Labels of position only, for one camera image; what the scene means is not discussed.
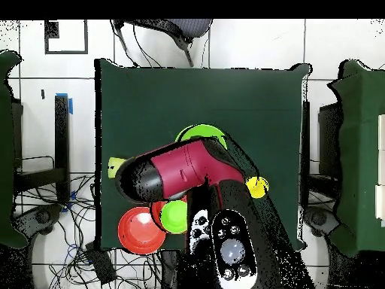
tiled floor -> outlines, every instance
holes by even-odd
[[[82,23],[82,20],[72,23],[59,21],[62,36],[50,40],[50,47],[76,50],[74,47],[83,31]],[[69,56],[44,54],[43,21],[0,21],[0,50],[15,50],[23,58],[20,66],[11,71],[8,80],[15,97],[21,98],[24,104],[23,157],[54,156],[54,96],[56,93],[67,93],[74,103],[74,111],[70,115],[72,178],[82,175],[92,177],[95,171],[93,60],[107,58],[118,65],[132,65],[119,40],[113,35],[108,20],[88,20],[87,23],[88,54]],[[162,66],[189,68],[184,53],[167,35],[142,28],[136,28],[136,34],[144,50]],[[123,36],[130,56],[140,65],[148,65],[135,42],[131,26],[123,27]],[[384,37],[383,20],[215,20],[210,43],[206,42],[206,34],[194,40],[190,53],[196,68],[201,65],[208,67],[209,47],[211,68],[288,69],[296,63],[310,63],[313,66],[308,82],[308,100],[311,103],[310,151],[311,159],[318,160],[318,109],[336,101],[327,83],[336,78],[339,63],[345,59],[361,59],[371,68],[381,67],[385,63],[381,54],[385,48]],[[71,40],[73,38],[77,39],[76,43]],[[36,170],[49,168],[52,164],[46,158],[27,160],[23,165],[24,170]],[[311,172],[318,172],[317,163],[311,163]],[[76,190],[79,183],[80,179],[74,180],[71,189]],[[78,197],[92,200],[90,183],[92,179]],[[23,201],[23,210],[40,201],[27,197],[31,194],[23,195],[23,199],[18,199],[20,203]],[[72,208],[77,213],[82,209],[79,205]],[[88,221],[82,221],[81,229],[87,243],[94,239],[95,212],[83,210],[81,214],[84,212]],[[74,222],[69,213],[61,213],[59,221],[65,229],[67,240],[74,243]],[[326,243],[314,237],[306,226],[302,229],[302,239],[307,244],[302,251],[303,260],[317,288],[324,289],[329,272]],[[36,289],[48,289],[51,282],[55,283],[51,270],[59,272],[62,269],[67,253],[68,246],[60,225],[56,224],[51,234],[38,237],[33,251]],[[145,258],[135,258],[134,255],[121,254],[120,250],[112,251],[111,259],[119,279],[111,283],[111,287],[108,284],[100,287],[100,283],[93,283],[89,284],[89,289],[136,289],[134,284],[144,289],[143,277],[149,278],[151,271],[147,264],[144,266]],[[85,277],[92,280],[95,274],[87,272]],[[133,284],[122,280],[134,277],[141,280],[132,281]],[[146,281],[146,287],[153,289],[154,283],[152,276]],[[85,289],[84,286],[67,286],[66,289]]]

black controller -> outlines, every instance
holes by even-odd
[[[251,289],[257,278],[256,258],[244,218],[225,209],[212,223],[219,284],[222,289]]]

black metal frame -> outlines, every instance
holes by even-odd
[[[14,103],[18,111],[14,115],[14,140],[17,157],[21,158],[21,114],[23,106]],[[56,183],[56,195],[58,202],[66,204],[70,200],[70,176],[69,176],[69,136],[68,136],[68,98],[55,96],[55,168],[37,172],[22,172],[15,175],[15,191],[23,192],[32,188]]]

chair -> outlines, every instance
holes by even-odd
[[[33,289],[32,249],[36,236],[46,235],[70,199],[68,155],[68,98],[55,97],[55,167],[37,172],[18,172],[22,164],[21,123],[23,105],[7,87],[8,72],[21,62],[13,51],[0,51],[0,289]],[[56,183],[57,201],[14,215],[20,192]]]
[[[175,44],[186,54],[191,67],[194,66],[189,54],[188,46],[194,38],[202,37],[210,28],[213,19],[145,19],[145,20],[113,20],[114,28],[120,39],[123,49],[126,51],[126,43],[121,29],[124,23],[134,26],[161,31],[172,37]]]

tangled wires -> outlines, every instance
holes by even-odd
[[[161,285],[168,287],[162,281],[162,260],[157,253],[137,256],[133,260],[128,261],[123,251],[119,248],[109,250],[109,257],[114,263],[116,261],[116,252],[120,251],[125,263],[124,265],[116,266],[117,279],[115,281],[102,285],[95,273],[94,266],[87,260],[87,250],[84,247],[86,242],[84,242],[84,234],[81,229],[83,221],[95,221],[95,215],[93,214],[92,216],[91,214],[95,212],[95,185],[92,182],[94,177],[94,175],[82,175],[71,179],[71,184],[79,184],[76,190],[72,191],[71,200],[63,206],[64,209],[61,214],[71,216],[74,235],[72,239],[68,235],[70,230],[68,227],[70,225],[64,225],[61,220],[57,222],[59,229],[63,231],[64,241],[68,247],[63,261],[60,262],[62,266],[48,266],[53,274],[48,289],[160,289]],[[89,185],[92,199],[86,199],[81,196],[82,190],[85,190],[87,185]],[[23,197],[39,199],[44,203],[30,204],[32,206],[57,203],[56,188],[53,184],[50,187],[46,186],[29,190],[23,194]],[[125,271],[127,267],[130,267],[129,272]]]

